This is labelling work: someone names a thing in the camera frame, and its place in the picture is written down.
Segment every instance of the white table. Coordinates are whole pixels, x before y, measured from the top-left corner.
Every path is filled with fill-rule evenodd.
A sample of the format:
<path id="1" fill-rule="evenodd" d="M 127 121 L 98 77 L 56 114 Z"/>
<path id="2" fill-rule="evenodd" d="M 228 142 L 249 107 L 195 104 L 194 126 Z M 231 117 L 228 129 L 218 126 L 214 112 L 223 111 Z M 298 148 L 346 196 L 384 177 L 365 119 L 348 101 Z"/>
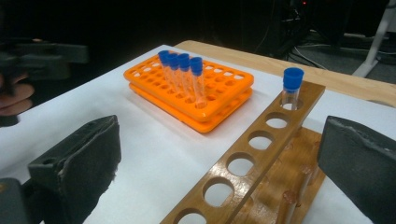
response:
<path id="1" fill-rule="evenodd" d="M 133 93 L 123 72 L 150 52 L 20 115 L 0 129 L 0 178 L 29 178 L 26 165 L 83 124 L 117 115 L 122 161 L 86 223 L 159 223 L 282 89 L 280 77 L 222 63 L 255 77 L 251 98 L 211 133 L 201 134 Z M 396 109 L 325 91 L 304 126 L 322 132 L 328 115 L 360 122 L 396 139 Z M 304 223 L 371 223 L 326 178 Z"/>

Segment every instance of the test tube rack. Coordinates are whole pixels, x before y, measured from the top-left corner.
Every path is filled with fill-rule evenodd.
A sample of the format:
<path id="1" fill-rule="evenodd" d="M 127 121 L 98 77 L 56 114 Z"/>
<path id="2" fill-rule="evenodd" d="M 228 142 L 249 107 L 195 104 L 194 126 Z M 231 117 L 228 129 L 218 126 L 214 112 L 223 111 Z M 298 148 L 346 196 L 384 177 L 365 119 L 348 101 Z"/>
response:
<path id="1" fill-rule="evenodd" d="M 166 83 L 161 61 L 155 55 L 129 68 L 124 77 L 129 87 L 199 133 L 208 133 L 230 116 L 252 94 L 254 77 L 231 67 L 203 60 L 205 108 L 196 108 L 186 97 L 179 97 Z"/>
<path id="2" fill-rule="evenodd" d="M 162 223 L 179 223 L 189 215 L 206 223 L 301 223 L 325 176 L 317 163 L 321 134 L 302 124 L 324 90 L 303 81 L 297 110 L 282 107 L 279 94 Z M 273 120 L 286 124 L 274 126 Z M 270 144 L 253 147 L 255 138 Z M 246 174 L 230 171 L 236 160 L 252 163 Z M 218 184 L 230 187 L 232 193 L 213 205 L 205 196 Z M 295 192 L 294 198 L 283 199 L 290 191 Z"/>

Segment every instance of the dark background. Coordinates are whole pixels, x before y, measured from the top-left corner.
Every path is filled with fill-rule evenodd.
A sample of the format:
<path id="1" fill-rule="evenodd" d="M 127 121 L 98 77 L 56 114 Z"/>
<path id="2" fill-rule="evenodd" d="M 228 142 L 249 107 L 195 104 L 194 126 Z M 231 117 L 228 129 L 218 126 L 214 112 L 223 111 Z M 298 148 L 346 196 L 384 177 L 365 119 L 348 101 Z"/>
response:
<path id="1" fill-rule="evenodd" d="M 345 29 L 374 35 L 388 0 L 376 1 L 376 7 L 372 2 L 0 0 L 5 15 L 0 35 L 89 48 L 90 61 L 70 64 L 69 79 L 32 82 L 35 86 L 32 99 L 39 105 L 163 44 L 174 46 L 185 40 L 197 40 L 274 56 L 274 51 L 286 41 L 293 40 L 291 46 L 298 43 L 305 35 L 300 32 L 302 27 L 307 30 L 315 27 L 324 37 L 331 37 L 327 40 L 333 40 L 334 45 L 339 44 Z M 295 20 L 295 9 L 300 20 Z M 320 20 L 311 18 L 315 15 Z M 312 21 L 317 22 L 316 26 L 312 26 Z"/>

